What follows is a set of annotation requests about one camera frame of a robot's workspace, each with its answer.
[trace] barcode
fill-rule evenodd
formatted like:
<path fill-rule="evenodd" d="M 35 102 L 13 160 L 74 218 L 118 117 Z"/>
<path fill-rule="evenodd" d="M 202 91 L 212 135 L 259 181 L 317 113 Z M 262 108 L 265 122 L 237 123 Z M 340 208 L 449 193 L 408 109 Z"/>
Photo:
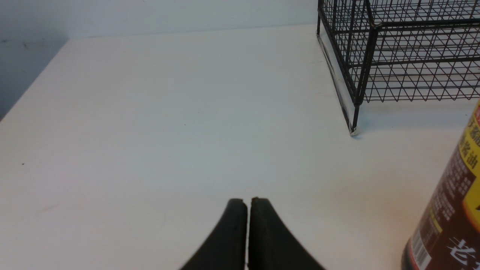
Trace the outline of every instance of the barcode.
<path fill-rule="evenodd" d="M 412 237 L 412 254 L 419 270 L 425 270 L 432 257 L 427 252 L 420 237 L 420 229 Z"/>

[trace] white wall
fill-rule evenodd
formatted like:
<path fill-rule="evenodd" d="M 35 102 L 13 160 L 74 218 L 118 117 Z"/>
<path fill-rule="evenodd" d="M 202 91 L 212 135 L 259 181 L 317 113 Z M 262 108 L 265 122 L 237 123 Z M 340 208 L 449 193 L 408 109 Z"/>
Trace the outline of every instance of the white wall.
<path fill-rule="evenodd" d="M 79 38 L 316 22 L 317 0 L 3 0 L 0 39 Z"/>
<path fill-rule="evenodd" d="M 314 23 L 316 9 L 317 0 L 0 1 L 0 119 L 69 38 Z"/>

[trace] soy sauce bottle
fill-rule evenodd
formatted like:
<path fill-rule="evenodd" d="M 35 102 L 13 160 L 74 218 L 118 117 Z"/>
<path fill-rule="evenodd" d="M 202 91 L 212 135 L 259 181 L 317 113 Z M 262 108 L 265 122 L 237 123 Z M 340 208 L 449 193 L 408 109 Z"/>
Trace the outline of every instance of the soy sauce bottle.
<path fill-rule="evenodd" d="M 407 242 L 402 270 L 480 270 L 480 102 Z"/>

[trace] wire basket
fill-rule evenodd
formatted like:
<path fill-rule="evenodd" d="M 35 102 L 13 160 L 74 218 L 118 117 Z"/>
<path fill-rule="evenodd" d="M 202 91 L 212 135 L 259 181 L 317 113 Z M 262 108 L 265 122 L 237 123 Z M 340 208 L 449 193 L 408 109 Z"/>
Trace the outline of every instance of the wire basket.
<path fill-rule="evenodd" d="M 363 101 L 480 96 L 478 0 L 319 0 L 318 13 L 355 107 L 351 133 Z"/>

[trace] white table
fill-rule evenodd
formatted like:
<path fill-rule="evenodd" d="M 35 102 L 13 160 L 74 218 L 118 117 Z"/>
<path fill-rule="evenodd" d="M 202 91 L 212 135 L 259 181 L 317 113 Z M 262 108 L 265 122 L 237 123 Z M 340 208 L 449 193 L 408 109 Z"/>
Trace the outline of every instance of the white table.
<path fill-rule="evenodd" d="M 0 269 L 175 270 L 231 197 L 329 270 L 397 270 L 475 101 L 349 136 L 314 25 L 69 41 L 0 122 Z"/>

